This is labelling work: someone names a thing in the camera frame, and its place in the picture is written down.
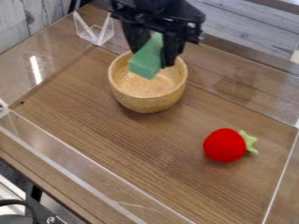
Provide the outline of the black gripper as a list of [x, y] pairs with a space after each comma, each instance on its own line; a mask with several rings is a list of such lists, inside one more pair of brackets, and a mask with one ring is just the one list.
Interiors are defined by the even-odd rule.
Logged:
[[121, 21], [125, 41], [136, 53], [151, 38], [163, 33], [161, 67], [172, 67], [185, 42], [200, 42], [205, 14], [188, 0], [109, 0], [111, 16]]

